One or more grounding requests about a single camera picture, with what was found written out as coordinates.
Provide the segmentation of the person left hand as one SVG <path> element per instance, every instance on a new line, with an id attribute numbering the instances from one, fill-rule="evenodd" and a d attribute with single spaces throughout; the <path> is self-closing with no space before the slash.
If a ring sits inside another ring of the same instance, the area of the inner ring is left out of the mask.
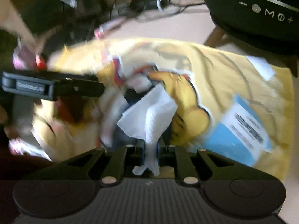
<path id="1" fill-rule="evenodd" d="M 1 142 L 17 139 L 20 134 L 16 126 L 10 123 L 10 116 L 6 109 L 1 106 Z"/>

